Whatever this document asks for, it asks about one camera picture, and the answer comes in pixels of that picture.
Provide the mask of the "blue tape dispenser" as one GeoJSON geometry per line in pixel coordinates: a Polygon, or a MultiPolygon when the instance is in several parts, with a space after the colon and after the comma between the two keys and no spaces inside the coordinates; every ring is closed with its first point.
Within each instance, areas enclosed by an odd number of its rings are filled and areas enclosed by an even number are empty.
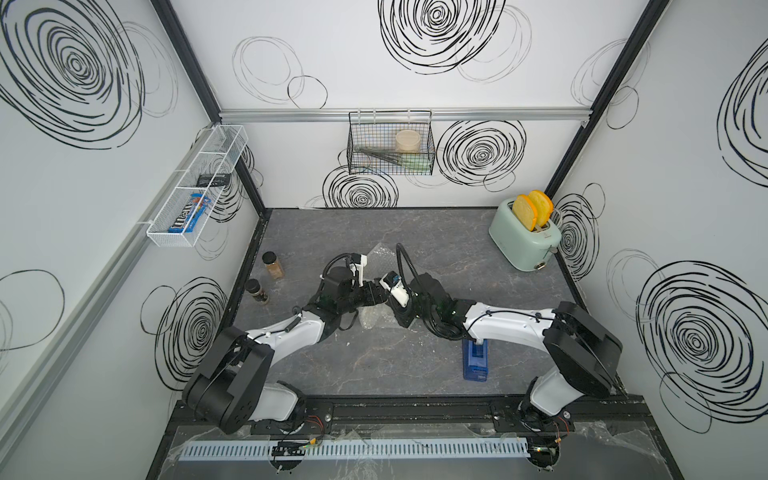
{"type": "Polygon", "coordinates": [[[489,372],[489,345],[464,339],[462,341],[462,373],[467,381],[486,382],[489,372]]]}

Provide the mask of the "green item in basket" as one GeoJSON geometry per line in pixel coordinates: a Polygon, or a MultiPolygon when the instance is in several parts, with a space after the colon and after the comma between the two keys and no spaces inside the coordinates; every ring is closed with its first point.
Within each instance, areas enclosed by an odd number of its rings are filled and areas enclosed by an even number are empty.
{"type": "Polygon", "coordinates": [[[400,155],[400,164],[411,172],[429,172],[432,170],[432,160],[429,155],[408,153],[400,155]]]}

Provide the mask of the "rear yellow toast slice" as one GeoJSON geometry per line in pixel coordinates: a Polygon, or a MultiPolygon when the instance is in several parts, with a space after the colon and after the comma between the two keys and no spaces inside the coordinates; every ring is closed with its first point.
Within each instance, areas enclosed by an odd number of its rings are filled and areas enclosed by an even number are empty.
{"type": "Polygon", "coordinates": [[[554,211],[552,200],[540,190],[532,190],[528,198],[537,211],[537,227],[544,228],[554,211]]]}

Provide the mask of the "dark spice jar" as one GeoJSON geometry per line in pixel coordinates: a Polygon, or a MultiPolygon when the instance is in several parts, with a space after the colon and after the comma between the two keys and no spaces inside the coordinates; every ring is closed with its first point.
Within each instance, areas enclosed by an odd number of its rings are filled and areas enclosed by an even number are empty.
{"type": "Polygon", "coordinates": [[[244,289],[255,302],[259,304],[266,304],[269,302],[269,295],[266,293],[258,279],[249,278],[244,284],[244,289]]]}

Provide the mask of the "yellow toast slice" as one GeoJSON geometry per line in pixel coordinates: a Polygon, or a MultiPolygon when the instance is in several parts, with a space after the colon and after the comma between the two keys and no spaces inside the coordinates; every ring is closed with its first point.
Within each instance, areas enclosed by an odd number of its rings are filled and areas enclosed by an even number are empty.
{"type": "Polygon", "coordinates": [[[540,190],[532,190],[528,198],[537,211],[537,227],[544,228],[554,211],[552,200],[540,190]]]}
{"type": "Polygon", "coordinates": [[[532,200],[524,194],[518,195],[512,203],[512,212],[528,231],[533,231],[538,223],[538,210],[532,200]]]}

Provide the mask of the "front yellow toast slice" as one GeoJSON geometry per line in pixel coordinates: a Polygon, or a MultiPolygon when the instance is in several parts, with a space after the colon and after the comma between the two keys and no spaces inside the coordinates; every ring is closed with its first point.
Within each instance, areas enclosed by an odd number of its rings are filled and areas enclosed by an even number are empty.
{"type": "Polygon", "coordinates": [[[533,231],[538,223],[538,210],[532,200],[524,194],[518,195],[512,203],[512,212],[528,231],[533,231]]]}

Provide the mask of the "small black box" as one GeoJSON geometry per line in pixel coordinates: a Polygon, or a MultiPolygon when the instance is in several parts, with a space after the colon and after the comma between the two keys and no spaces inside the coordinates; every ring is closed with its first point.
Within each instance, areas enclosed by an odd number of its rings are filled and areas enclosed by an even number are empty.
{"type": "Polygon", "coordinates": [[[201,174],[197,181],[197,188],[223,188],[230,184],[230,173],[201,174]]]}

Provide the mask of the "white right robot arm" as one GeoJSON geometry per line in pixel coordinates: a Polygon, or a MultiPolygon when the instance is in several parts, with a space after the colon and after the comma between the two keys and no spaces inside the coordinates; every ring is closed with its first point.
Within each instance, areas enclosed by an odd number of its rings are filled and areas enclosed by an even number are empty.
{"type": "Polygon", "coordinates": [[[533,431],[560,417],[581,397],[603,399],[621,390],[617,383],[621,341],[575,303],[523,310],[454,299],[426,273],[407,283],[390,272],[379,283],[405,328],[420,319],[433,335],[446,340],[475,344],[495,340],[547,353],[554,366],[532,380],[517,407],[521,422],[533,431]]]}

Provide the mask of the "blue candy packet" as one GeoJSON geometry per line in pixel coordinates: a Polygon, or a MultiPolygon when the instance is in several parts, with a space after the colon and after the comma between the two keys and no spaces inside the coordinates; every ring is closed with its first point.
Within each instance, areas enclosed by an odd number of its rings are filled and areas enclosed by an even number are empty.
{"type": "Polygon", "coordinates": [[[192,193],[179,215],[168,227],[167,232],[174,234],[192,233],[199,218],[205,213],[210,203],[211,200],[208,196],[192,193]]]}

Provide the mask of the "mint green toaster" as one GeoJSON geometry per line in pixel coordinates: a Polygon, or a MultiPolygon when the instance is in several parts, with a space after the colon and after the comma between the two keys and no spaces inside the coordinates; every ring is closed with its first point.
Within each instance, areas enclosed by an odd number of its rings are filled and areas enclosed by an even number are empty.
{"type": "Polygon", "coordinates": [[[540,230],[529,231],[513,214],[512,198],[502,202],[489,227],[489,235],[504,257],[517,270],[543,268],[558,250],[562,234],[551,220],[540,230]]]}

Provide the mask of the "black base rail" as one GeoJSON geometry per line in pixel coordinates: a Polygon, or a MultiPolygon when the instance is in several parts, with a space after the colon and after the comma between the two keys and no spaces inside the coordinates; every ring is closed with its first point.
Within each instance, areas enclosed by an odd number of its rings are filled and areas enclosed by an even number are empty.
{"type": "Polygon", "coordinates": [[[256,411],[255,402],[236,409],[236,429],[246,434],[277,436],[287,431],[330,434],[345,426],[479,424],[495,433],[553,438],[574,434],[580,427],[604,426],[610,434],[658,427],[645,400],[638,395],[603,400],[580,398],[550,419],[524,414],[521,395],[481,396],[300,396],[279,400],[256,411]]]}

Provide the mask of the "beige round container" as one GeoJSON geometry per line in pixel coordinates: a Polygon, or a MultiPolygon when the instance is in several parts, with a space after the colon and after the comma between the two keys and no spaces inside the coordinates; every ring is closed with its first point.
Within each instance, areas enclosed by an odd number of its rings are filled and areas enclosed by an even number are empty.
{"type": "Polygon", "coordinates": [[[414,129],[402,129],[395,134],[395,148],[398,153],[419,153],[422,135],[414,129]]]}

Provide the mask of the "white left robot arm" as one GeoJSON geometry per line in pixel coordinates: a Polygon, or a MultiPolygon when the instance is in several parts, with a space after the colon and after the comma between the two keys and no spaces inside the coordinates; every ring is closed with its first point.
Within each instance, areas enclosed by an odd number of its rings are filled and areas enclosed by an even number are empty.
{"type": "Polygon", "coordinates": [[[361,307],[385,303],[390,289],[379,278],[333,267],[321,276],[318,290],[288,319],[248,331],[225,328],[186,383],[183,402],[197,418],[231,434],[247,423],[303,423],[300,392],[284,382],[267,381],[270,368],[340,329],[342,316],[361,307]]]}

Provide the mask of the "brown spice jar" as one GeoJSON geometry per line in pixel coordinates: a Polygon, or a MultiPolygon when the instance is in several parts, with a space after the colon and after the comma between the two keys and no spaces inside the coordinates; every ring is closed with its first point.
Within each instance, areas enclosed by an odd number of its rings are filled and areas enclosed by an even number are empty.
{"type": "Polygon", "coordinates": [[[284,269],[274,251],[266,251],[261,256],[262,262],[269,275],[274,280],[280,280],[285,277],[284,269]]]}

